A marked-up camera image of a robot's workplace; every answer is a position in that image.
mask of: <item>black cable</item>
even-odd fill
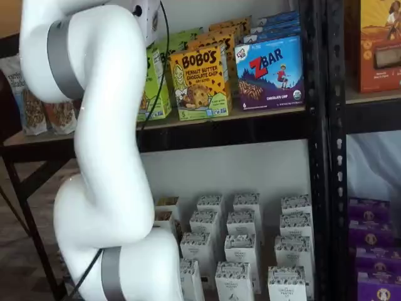
[[[143,129],[146,126],[146,123],[149,121],[150,116],[152,116],[153,111],[155,110],[157,101],[159,100],[160,97],[160,93],[162,91],[162,87],[163,87],[163,81],[164,81],[164,73],[167,67],[167,60],[169,58],[169,44],[170,44],[170,30],[169,30],[169,22],[167,21],[167,15],[165,13],[165,9],[163,6],[163,2],[160,2],[160,6],[162,7],[162,11],[164,14],[164,19],[165,19],[165,26],[166,26],[166,30],[167,30],[167,47],[166,47],[166,51],[165,51],[165,61],[163,64],[163,74],[162,74],[162,80],[160,81],[160,86],[159,86],[159,90],[157,91],[157,95],[156,95],[156,99],[155,102],[152,106],[152,108],[150,109],[150,112],[148,114],[148,116],[146,117],[145,121],[142,124],[142,127],[140,129],[140,138],[142,138],[143,135]],[[68,295],[65,296],[61,301],[70,301],[72,300],[72,298],[74,297],[74,295],[77,293],[78,289],[81,287],[82,283],[85,281],[85,278],[88,276],[90,270],[93,268],[93,266],[95,265],[95,262],[98,260],[99,256],[103,253],[103,249],[99,249],[95,255],[95,257],[92,259],[91,263],[89,264],[88,268],[86,268],[85,272],[83,273],[80,281],[78,281],[78,283],[76,284],[76,286],[74,287],[73,291]]]
[[[167,60],[169,59],[169,46],[170,46],[170,29],[169,29],[169,22],[167,21],[167,15],[166,15],[166,13],[165,13],[165,9],[164,9],[163,2],[162,2],[162,1],[160,2],[160,6],[162,7],[162,11],[163,11],[163,14],[164,14],[165,28],[166,28],[166,31],[167,31],[167,47],[166,47],[166,50],[165,50],[165,61],[164,61],[164,64],[163,64],[163,74],[162,74],[162,80],[160,81],[159,90],[157,91],[157,95],[156,95],[155,102],[154,102],[152,108],[150,109],[149,114],[147,115],[145,121],[143,122],[143,124],[142,124],[142,126],[141,126],[141,128],[140,128],[140,134],[139,134],[138,145],[140,145],[140,142],[142,141],[143,130],[144,130],[145,126],[146,126],[146,123],[149,121],[150,117],[152,116],[152,113],[153,113],[153,111],[155,110],[155,107],[156,107],[156,105],[157,105],[157,101],[159,100],[160,93],[161,93],[162,87],[163,87],[164,73],[165,73],[166,67],[167,67]]]

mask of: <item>green box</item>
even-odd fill
[[[145,91],[139,107],[138,121],[145,121],[150,110],[155,103],[157,92],[159,90],[160,81],[163,74],[163,64],[160,57],[160,51],[155,45],[151,45],[147,49],[148,72],[146,76]],[[169,98],[169,89],[166,80],[163,81],[162,90],[155,110],[150,120],[164,119],[171,112],[171,102]]]

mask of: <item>wooden floor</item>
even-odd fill
[[[40,164],[18,164],[21,178],[25,178]],[[53,230],[53,203],[55,194],[64,177],[77,173],[76,161],[69,162],[30,198],[40,235],[56,277],[61,279],[55,234]],[[3,161],[0,160],[0,185],[19,212],[18,202],[8,178]],[[49,286],[36,254],[33,242],[19,225],[0,196],[0,301],[50,301],[53,300]]]

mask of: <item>cookie image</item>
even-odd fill
[[[371,58],[372,58],[372,52],[370,51],[370,50],[367,50],[367,51],[365,51],[364,53],[363,53],[363,58],[365,59],[365,60],[370,60]]]
[[[365,221],[373,221],[373,219],[375,218],[375,214],[371,211],[365,211],[363,214],[363,218],[365,219]]]
[[[370,233],[366,235],[365,241],[368,243],[368,245],[373,246],[376,245],[377,243],[377,237],[376,235]]]
[[[369,50],[372,47],[372,41],[370,41],[370,40],[364,41],[363,47],[365,48],[365,50]]]

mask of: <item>bobo's peanut butter chocolate chip box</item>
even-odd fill
[[[232,103],[224,44],[173,53],[170,65],[180,120],[229,115]]]

